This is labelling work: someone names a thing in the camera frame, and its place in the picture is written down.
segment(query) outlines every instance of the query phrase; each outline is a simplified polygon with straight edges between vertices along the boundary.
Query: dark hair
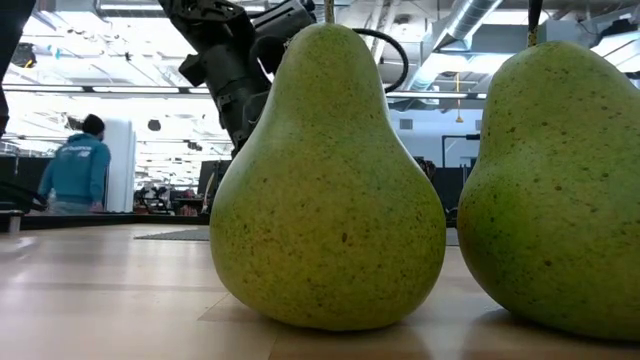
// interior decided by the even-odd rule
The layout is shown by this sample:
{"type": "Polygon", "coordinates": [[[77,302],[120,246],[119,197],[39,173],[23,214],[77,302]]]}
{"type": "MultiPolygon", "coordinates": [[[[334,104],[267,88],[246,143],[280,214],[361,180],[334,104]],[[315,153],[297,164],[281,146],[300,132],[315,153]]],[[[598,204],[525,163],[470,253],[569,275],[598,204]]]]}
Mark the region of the dark hair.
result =
{"type": "Polygon", "coordinates": [[[93,136],[98,136],[101,132],[104,131],[104,122],[99,117],[89,114],[84,122],[82,123],[82,132],[86,134],[91,134],[93,136]]]}

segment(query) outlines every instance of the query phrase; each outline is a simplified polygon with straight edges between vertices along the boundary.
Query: cable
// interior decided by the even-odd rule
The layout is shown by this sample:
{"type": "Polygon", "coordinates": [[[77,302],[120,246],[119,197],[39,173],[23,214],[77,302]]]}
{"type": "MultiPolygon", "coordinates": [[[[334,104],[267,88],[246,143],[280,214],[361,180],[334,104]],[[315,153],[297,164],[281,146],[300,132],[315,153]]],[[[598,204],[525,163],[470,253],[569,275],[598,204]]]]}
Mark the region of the cable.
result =
{"type": "MultiPolygon", "coordinates": [[[[389,45],[391,45],[394,49],[396,49],[398,54],[400,54],[400,58],[402,59],[402,73],[400,74],[400,77],[398,78],[398,80],[396,80],[396,82],[387,86],[384,89],[384,92],[388,93],[399,88],[407,79],[407,75],[409,74],[409,57],[407,57],[407,53],[404,51],[404,48],[402,48],[402,45],[400,45],[400,43],[397,42],[391,36],[385,33],[382,33],[380,31],[371,30],[371,29],[361,29],[361,28],[352,29],[352,30],[360,35],[373,36],[380,40],[383,40],[389,43],[389,45]]],[[[284,42],[285,42],[284,39],[275,37],[275,36],[263,36],[261,38],[258,38],[255,44],[249,50],[249,63],[250,64],[257,63],[259,59],[259,54],[263,52],[266,48],[273,49],[273,47],[275,46],[279,46],[279,45],[282,46],[284,42]]],[[[258,75],[261,76],[264,80],[269,81],[261,69],[258,75]]]]}
{"type": "Polygon", "coordinates": [[[404,51],[404,48],[402,48],[402,45],[400,45],[400,43],[397,42],[391,36],[380,31],[371,30],[371,29],[362,29],[362,28],[356,28],[352,30],[360,35],[373,36],[380,40],[383,40],[387,42],[389,45],[391,45],[394,49],[396,49],[398,54],[400,54],[400,58],[402,59],[402,74],[400,74],[400,77],[398,78],[398,80],[396,80],[396,82],[387,86],[384,89],[384,92],[388,93],[402,86],[404,81],[407,79],[407,75],[409,74],[409,57],[407,57],[407,53],[404,51]]]}
{"type": "Polygon", "coordinates": [[[582,23],[582,21],[578,21],[578,25],[580,25],[585,32],[587,32],[587,34],[591,34],[591,35],[595,35],[595,36],[600,36],[600,34],[598,33],[594,33],[593,31],[590,31],[589,29],[587,29],[586,25],[582,23]]]}

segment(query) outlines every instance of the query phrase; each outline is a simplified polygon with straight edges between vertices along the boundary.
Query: pear stem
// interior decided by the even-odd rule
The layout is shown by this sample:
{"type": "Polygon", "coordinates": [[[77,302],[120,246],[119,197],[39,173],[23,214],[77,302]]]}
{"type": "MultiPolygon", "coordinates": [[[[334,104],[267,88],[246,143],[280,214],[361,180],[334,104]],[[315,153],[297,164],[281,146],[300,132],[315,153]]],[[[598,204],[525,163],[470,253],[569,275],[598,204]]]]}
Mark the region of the pear stem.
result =
{"type": "Polygon", "coordinates": [[[527,47],[538,45],[538,23],[542,13],[543,0],[529,0],[529,28],[527,34],[527,47]]]}
{"type": "Polygon", "coordinates": [[[336,22],[336,17],[333,12],[335,1],[334,0],[324,0],[324,22],[334,24],[336,22]]]}

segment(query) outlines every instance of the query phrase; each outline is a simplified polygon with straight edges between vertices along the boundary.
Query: wall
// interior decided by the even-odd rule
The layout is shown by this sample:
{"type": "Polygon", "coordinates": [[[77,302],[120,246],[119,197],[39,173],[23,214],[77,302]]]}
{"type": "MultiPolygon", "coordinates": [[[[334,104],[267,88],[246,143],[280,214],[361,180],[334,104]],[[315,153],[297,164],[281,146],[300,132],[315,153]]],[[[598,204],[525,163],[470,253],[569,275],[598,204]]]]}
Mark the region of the wall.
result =
{"type": "MultiPolygon", "coordinates": [[[[439,110],[412,110],[391,112],[391,122],[400,140],[412,156],[423,156],[442,166],[442,135],[477,134],[476,120],[482,119],[482,110],[461,110],[463,123],[457,123],[457,110],[441,113],[439,110]],[[412,130],[400,130],[400,119],[413,119],[412,130]]],[[[447,139],[446,165],[459,167],[469,164],[470,157],[478,155],[479,141],[447,139]]]]}
{"type": "Polygon", "coordinates": [[[106,210],[133,210],[136,135],[130,119],[104,117],[104,144],[111,152],[106,188],[106,210]]]}

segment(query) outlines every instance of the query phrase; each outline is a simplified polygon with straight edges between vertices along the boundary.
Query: pear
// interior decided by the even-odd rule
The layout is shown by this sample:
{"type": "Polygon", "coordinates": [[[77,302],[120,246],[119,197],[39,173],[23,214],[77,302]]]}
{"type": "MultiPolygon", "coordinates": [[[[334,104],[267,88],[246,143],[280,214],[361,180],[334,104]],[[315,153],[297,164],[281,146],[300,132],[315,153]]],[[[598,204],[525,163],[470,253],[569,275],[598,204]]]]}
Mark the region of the pear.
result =
{"type": "Polygon", "coordinates": [[[213,203],[224,285],[287,324],[384,327],[424,301],[445,239],[438,196],[390,125],[365,43],[340,25],[302,30],[213,203]]]}
{"type": "Polygon", "coordinates": [[[640,340],[640,92],[579,45],[509,59],[458,209],[464,259],[504,308],[640,340]]]}

